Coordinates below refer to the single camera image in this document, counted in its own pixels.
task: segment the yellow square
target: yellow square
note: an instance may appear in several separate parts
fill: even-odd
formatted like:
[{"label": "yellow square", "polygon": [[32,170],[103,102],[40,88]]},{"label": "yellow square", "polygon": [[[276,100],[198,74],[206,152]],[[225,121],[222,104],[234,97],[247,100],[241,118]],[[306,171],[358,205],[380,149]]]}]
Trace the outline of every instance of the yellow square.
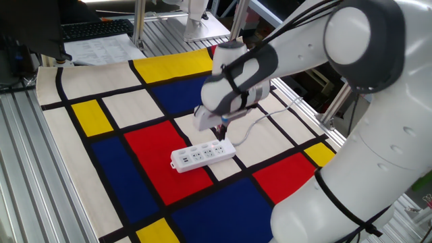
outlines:
[{"label": "yellow square", "polygon": [[138,230],[136,234],[142,243],[179,243],[176,235],[168,226],[167,221],[164,218]]},{"label": "yellow square", "polygon": [[72,105],[72,109],[88,137],[113,130],[96,100]]},{"label": "yellow square", "polygon": [[207,49],[134,60],[134,66],[147,84],[172,78],[210,72],[213,60]]},{"label": "yellow square", "polygon": [[321,167],[324,167],[324,165],[330,162],[333,156],[335,156],[335,153],[327,148],[322,142],[307,148],[304,152],[306,152],[306,154]]}]

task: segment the black band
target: black band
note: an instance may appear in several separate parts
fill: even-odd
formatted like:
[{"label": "black band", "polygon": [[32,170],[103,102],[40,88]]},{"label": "black band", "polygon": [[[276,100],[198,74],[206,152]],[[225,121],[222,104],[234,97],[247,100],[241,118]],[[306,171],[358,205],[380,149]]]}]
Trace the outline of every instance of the black band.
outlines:
[{"label": "black band", "polygon": [[243,109],[246,107],[246,103],[248,101],[249,91],[243,92],[240,96],[242,98],[242,104],[240,105],[239,109]]},{"label": "black band", "polygon": [[357,216],[355,216],[353,213],[351,213],[350,210],[348,210],[336,196],[331,192],[327,184],[324,182],[323,177],[321,176],[321,168],[318,168],[315,170],[315,178],[317,179],[318,185],[321,187],[323,192],[327,195],[327,197],[330,199],[330,201],[351,221],[355,222],[360,226],[358,230],[366,230],[366,232],[376,235],[377,237],[380,237],[383,235],[372,223],[379,218],[384,212],[387,211],[388,208],[382,210],[380,213],[378,213],[376,216],[368,220],[367,222],[364,222],[363,220],[359,219]]},{"label": "black band", "polygon": [[225,64],[223,64],[221,66],[222,68],[222,74],[225,76],[225,78],[227,79],[229,85],[231,86],[232,90],[234,90],[234,92],[237,93],[237,95],[241,95],[242,91],[240,91],[240,89],[237,87],[237,84],[234,82],[234,79],[230,73],[229,70],[227,70]]},{"label": "black band", "polygon": [[232,90],[237,93],[237,95],[240,95],[240,98],[242,99],[242,104],[240,105],[240,109],[243,109],[246,107],[246,104],[248,102],[248,96],[249,96],[249,91],[244,91],[242,92],[238,87],[237,84],[234,82],[234,79],[232,78],[232,75],[230,73],[229,70],[227,70],[225,64],[223,64],[221,66],[222,68],[222,73],[224,74],[225,78],[227,79],[229,85],[231,86]]}]

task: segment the power strip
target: power strip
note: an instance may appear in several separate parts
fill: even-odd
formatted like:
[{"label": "power strip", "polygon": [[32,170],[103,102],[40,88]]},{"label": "power strip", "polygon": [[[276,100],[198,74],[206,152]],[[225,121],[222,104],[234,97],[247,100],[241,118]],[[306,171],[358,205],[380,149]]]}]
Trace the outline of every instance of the power strip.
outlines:
[{"label": "power strip", "polygon": [[178,173],[190,171],[219,161],[230,159],[236,155],[236,149],[228,138],[214,140],[182,148],[171,153],[171,167]]}]

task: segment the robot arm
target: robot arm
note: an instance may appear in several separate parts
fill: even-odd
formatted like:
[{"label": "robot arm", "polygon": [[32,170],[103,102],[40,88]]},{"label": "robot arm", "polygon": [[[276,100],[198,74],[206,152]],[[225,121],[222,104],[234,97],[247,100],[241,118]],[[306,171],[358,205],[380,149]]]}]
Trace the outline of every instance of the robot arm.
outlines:
[{"label": "robot arm", "polygon": [[[317,2],[306,0],[275,33]],[[277,38],[273,33],[258,51],[218,47],[194,123],[200,130],[226,128],[268,95],[270,78],[329,61],[354,92],[373,93],[373,100],[321,177],[353,215],[368,221],[432,166],[431,9],[427,0],[345,0],[329,16]],[[278,203],[271,217],[272,242],[277,243],[332,243],[357,228],[316,177]]]},{"label": "robot arm", "polygon": [[[224,139],[231,121],[246,115],[254,104],[268,96],[271,78],[295,74],[325,63],[323,35],[328,14],[336,4],[338,1],[305,1],[268,38],[274,38],[274,34],[283,27],[292,26],[292,22],[306,10],[321,5],[310,12],[319,12],[314,17],[316,19],[281,34],[253,55],[248,53],[250,58],[246,61],[237,60],[247,52],[244,44],[231,42],[219,45],[213,58],[212,76],[201,90],[203,105],[196,108],[195,127],[205,130],[216,126],[218,139]],[[230,70],[222,73],[222,65],[231,66]],[[232,77],[234,83],[228,82],[227,75]]]}]

